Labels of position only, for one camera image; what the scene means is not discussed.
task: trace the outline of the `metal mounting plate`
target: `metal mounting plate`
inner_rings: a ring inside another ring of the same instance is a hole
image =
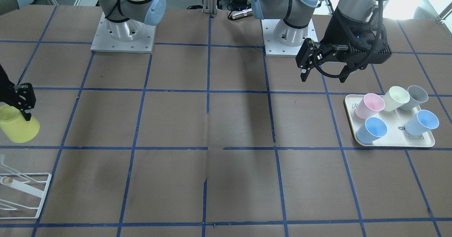
[[[278,24],[278,19],[266,19],[262,20],[262,34],[263,42],[265,44],[265,55],[269,57],[295,57],[297,56],[301,45],[298,47],[290,47],[281,44],[273,35],[273,31]],[[309,22],[308,37],[317,41],[317,34],[315,34],[314,23],[312,20]]]
[[[142,37],[132,41],[118,41],[110,36],[105,15],[102,16],[97,27],[96,34],[91,45],[94,52],[134,52],[134,53],[152,53],[155,38],[155,26],[143,24]]]

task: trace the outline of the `gray cup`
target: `gray cup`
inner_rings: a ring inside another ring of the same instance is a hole
[[[412,85],[408,87],[407,91],[410,94],[410,101],[399,107],[401,110],[410,111],[428,100],[427,92],[419,86]]]

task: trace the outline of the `pink cup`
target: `pink cup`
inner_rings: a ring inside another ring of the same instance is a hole
[[[364,96],[363,100],[359,103],[355,110],[356,116],[361,119],[367,119],[385,108],[385,102],[377,94],[368,93]]]

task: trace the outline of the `logo on tray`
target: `logo on tray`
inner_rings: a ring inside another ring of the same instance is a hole
[[[405,127],[404,126],[399,126],[399,130],[405,130]],[[410,139],[410,140],[423,140],[424,139],[424,137],[422,136],[422,135],[420,135],[420,136],[412,136],[412,135],[410,135],[410,134],[408,134],[408,139]]]

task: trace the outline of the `yellow cup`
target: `yellow cup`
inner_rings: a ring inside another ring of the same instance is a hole
[[[0,107],[0,129],[12,142],[28,142],[37,135],[39,128],[39,122],[34,116],[26,121],[18,109],[9,105]]]

